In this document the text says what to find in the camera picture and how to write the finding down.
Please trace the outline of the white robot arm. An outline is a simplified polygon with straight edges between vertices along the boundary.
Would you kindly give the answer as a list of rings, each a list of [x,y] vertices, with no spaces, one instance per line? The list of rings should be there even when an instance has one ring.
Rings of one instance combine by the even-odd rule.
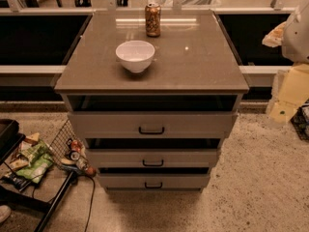
[[[282,55],[295,63],[309,63],[309,0],[301,0],[286,21]]]

